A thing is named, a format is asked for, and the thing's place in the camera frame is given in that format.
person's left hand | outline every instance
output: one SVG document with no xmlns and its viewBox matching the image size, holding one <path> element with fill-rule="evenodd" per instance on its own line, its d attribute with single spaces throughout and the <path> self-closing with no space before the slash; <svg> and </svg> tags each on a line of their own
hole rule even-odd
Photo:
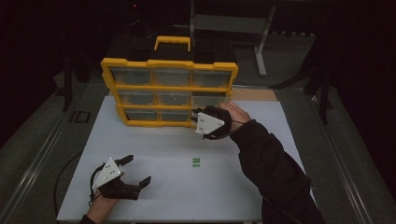
<svg viewBox="0 0 396 224">
<path fill-rule="evenodd" d="M 92 201 L 90 210 L 88 210 L 87 217 L 93 222 L 99 224 L 106 220 L 108 215 L 110 215 L 114 206 L 120 199 L 109 199 L 103 197 L 99 189 L 96 190 L 95 200 Z"/>
</svg>

transparent drawer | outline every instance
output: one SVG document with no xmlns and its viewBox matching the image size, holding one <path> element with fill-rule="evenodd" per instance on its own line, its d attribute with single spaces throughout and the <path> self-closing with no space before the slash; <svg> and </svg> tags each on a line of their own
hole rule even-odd
<svg viewBox="0 0 396 224">
<path fill-rule="evenodd" d="M 111 67 L 110 70 L 117 84 L 151 85 L 151 77 L 147 68 Z"/>
<path fill-rule="evenodd" d="M 161 121 L 187 122 L 191 120 L 189 110 L 160 110 L 159 114 Z"/>
<path fill-rule="evenodd" d="M 157 120 L 157 112 L 149 109 L 125 109 L 128 120 Z"/>
<path fill-rule="evenodd" d="M 124 105 L 154 105 L 152 91 L 118 91 Z"/>
<path fill-rule="evenodd" d="M 192 93 L 192 108 L 205 108 L 207 105 L 217 106 L 228 101 L 228 97 L 223 92 L 202 92 Z"/>
<path fill-rule="evenodd" d="M 192 86 L 195 87 L 227 87 L 231 71 L 193 70 Z"/>
<path fill-rule="evenodd" d="M 153 68 L 154 85 L 190 86 L 190 70 L 184 68 Z"/>
<path fill-rule="evenodd" d="M 188 105 L 190 102 L 189 91 L 155 91 L 157 105 Z"/>
</svg>

yellow handle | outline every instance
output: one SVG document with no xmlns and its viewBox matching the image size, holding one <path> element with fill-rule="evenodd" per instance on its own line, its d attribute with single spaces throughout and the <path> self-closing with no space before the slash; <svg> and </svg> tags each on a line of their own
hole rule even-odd
<svg viewBox="0 0 396 224">
<path fill-rule="evenodd" d="M 155 42 L 155 50 L 157 50 L 158 44 L 160 43 L 187 44 L 190 51 L 191 42 L 189 37 L 159 35 L 157 36 L 157 41 Z"/>
</svg>

person's right hand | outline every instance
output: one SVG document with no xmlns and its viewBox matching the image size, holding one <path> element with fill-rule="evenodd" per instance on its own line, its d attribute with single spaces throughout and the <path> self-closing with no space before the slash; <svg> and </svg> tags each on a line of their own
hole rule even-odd
<svg viewBox="0 0 396 224">
<path fill-rule="evenodd" d="M 241 107 L 239 107 L 239 105 L 237 105 L 233 101 L 230 101 L 228 103 L 222 103 L 219 105 L 219 108 L 228 110 L 228 112 L 230 112 L 231 119 L 233 120 L 233 123 L 231 125 L 231 132 L 241 127 L 242 124 L 251 120 L 250 115 L 246 111 L 241 109 Z"/>
</svg>

human hand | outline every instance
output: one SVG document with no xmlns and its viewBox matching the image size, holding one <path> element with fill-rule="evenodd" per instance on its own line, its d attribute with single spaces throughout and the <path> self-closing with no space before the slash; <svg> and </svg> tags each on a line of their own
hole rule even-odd
<svg viewBox="0 0 396 224">
<path fill-rule="evenodd" d="M 231 132 L 251 120 L 250 115 L 233 101 L 230 101 L 228 103 L 221 103 L 219 105 L 219 108 L 228 110 L 228 112 L 230 112 L 231 119 L 233 120 L 233 123 L 231 125 Z"/>
<path fill-rule="evenodd" d="M 109 199 L 103 197 L 99 189 L 96 190 L 93 197 L 90 210 L 88 210 L 87 217 L 96 224 L 102 223 L 110 215 L 113 207 L 120 199 Z"/>
</svg>

